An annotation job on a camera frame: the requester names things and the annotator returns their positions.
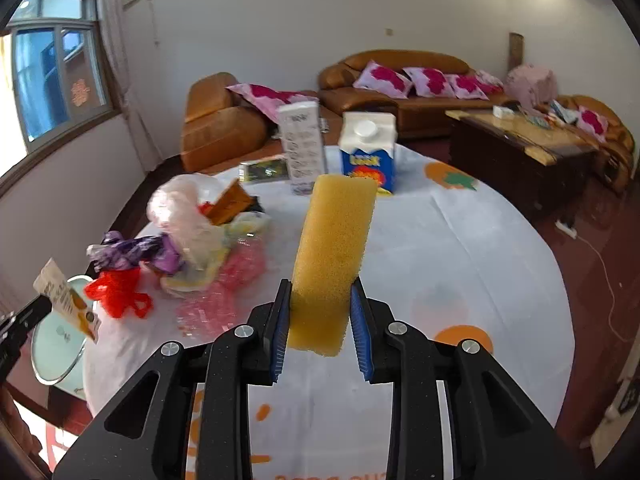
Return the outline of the yellow sponge block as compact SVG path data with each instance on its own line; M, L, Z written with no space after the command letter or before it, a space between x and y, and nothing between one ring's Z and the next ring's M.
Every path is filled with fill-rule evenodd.
M318 177L292 274L288 346L337 356L349 317L378 185L340 174Z

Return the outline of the yellow white plastic bag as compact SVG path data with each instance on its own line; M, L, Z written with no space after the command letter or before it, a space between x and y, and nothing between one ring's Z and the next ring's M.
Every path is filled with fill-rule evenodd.
M222 226L202 224L185 240L175 243L183 264L172 274L160 278L160 287L169 295L185 297L201 292L215 281L222 266L240 243L254 240L267 229L271 218L259 211L244 211Z

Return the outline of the light blue trash bin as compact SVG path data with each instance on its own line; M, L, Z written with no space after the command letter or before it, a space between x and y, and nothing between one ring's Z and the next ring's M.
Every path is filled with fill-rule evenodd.
M54 309L34 329L30 362L44 386L56 387L85 401L84 353L90 339Z

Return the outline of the red plastic bag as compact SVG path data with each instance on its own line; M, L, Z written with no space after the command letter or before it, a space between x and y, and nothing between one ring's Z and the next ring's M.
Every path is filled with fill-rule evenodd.
M122 318L128 312L145 318L153 309L150 295L140 292L142 272L136 266L128 270L102 271L99 277L85 286L86 296L99 301L111 318Z

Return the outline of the purple crumpled wrapper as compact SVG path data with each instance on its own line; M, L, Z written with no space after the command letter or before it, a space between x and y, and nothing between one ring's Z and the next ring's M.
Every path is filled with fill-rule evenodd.
M87 257L98 272L126 271L144 263L172 275L183 266L182 255L164 233L126 240L118 231L110 231L101 243L87 247Z

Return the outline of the pink bubble wrap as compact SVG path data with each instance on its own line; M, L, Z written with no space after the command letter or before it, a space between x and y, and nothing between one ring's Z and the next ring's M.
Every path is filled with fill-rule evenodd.
M266 254L259 236L241 238L224 259L216 278L201 292L191 292L177 308L183 335L213 340L236 324L236 296L266 270Z

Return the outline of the white patterned tablecloth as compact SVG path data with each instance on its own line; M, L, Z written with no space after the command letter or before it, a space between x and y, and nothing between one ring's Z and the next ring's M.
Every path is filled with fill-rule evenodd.
M456 325L484 330L494 357L555 426L575 343L553 252L490 186L465 178L462 188L445 188L424 174L434 160L403 146L396 155L396 192L378 196L360 269L367 296L430 338ZM262 239L265 273L236 297L232 326L291 277L309 204L285 181L243 186L271 221ZM96 306L99 341L84 356L93 415L164 342L199 344L178 329L180 299L165 294L154 275L141 285L154 304L143 320L113 320ZM278 382L248 394L254 478L384 479L392 391L363 380L350 328L333 358L286 350Z

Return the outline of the brown snack wrapper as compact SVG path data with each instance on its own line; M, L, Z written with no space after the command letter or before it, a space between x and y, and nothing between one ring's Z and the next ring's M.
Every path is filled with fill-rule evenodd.
M215 203L204 202L198 211L213 226L230 223L241 212L263 212L256 196L251 196L242 187L239 179L234 179L218 197Z

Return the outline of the dark wooden coffee table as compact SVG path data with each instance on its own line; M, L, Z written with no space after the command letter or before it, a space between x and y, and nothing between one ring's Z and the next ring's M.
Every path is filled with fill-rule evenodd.
M526 216L565 206L585 188L597 154L566 129L536 126L521 114L499 119L448 110L450 162L501 193Z

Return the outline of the brown leather chaise sofa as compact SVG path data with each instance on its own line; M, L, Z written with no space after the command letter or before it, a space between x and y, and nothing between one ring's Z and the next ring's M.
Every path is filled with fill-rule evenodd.
M282 153L278 124L227 90L230 84L242 82L221 72L189 90L180 148L187 172L218 174L240 162Z

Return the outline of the dark green foil packet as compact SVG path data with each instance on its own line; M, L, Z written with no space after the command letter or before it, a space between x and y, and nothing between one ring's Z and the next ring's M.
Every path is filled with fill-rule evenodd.
M288 164L282 157L267 157L241 162L239 179L242 183L288 180Z

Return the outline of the blue white milk carton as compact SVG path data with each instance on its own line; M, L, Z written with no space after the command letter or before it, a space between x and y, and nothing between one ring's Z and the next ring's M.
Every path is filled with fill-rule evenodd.
M378 192L395 192L396 118L390 113L346 112L338 147L342 174L369 178Z

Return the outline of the pink floral pillow on chaise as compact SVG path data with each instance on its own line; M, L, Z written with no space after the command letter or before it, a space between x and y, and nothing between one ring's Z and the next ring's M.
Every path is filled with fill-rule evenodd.
M319 119L319 101L316 96L303 92L278 91L262 84L230 84L227 90L256 107L277 124L311 122Z

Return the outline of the pink folded blanket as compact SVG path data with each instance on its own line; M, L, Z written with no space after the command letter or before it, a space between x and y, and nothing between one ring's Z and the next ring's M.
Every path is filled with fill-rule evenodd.
M526 110L553 101L559 95L555 73L532 64L522 64L510 70L504 82L504 92Z

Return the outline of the pink floral cushion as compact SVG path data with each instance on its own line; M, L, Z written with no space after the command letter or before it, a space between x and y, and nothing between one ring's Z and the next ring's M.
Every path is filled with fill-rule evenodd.
M431 67L405 67L404 72L421 98L454 99L454 89L444 73Z
M447 74L446 79L454 96L459 100L489 100L478 81L472 76Z
M375 91L392 99L407 99L412 82L391 68L370 61L352 86Z

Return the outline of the tall white grey box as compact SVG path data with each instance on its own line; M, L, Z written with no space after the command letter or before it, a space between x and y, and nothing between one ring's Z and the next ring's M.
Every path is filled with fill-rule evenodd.
M310 194L326 173L326 153L317 101L300 101L278 108L278 126L288 178L295 194Z

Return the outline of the pink curtain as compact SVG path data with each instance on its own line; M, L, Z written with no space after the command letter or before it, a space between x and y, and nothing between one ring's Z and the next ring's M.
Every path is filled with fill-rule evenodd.
M144 123L132 90L125 44L122 0L96 0L102 44L117 84L119 106L125 117L130 139L142 170L147 174L162 161L160 151Z

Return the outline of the window with wooden frame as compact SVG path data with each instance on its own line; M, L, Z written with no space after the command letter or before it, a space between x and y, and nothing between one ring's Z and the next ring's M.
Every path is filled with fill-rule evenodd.
M22 0L8 29L12 90L29 153L114 108L96 0Z

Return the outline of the wooden board against wall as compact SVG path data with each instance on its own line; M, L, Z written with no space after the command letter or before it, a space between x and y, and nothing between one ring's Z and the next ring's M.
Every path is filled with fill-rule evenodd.
M524 63L524 36L517 32L509 34L508 70L514 70Z

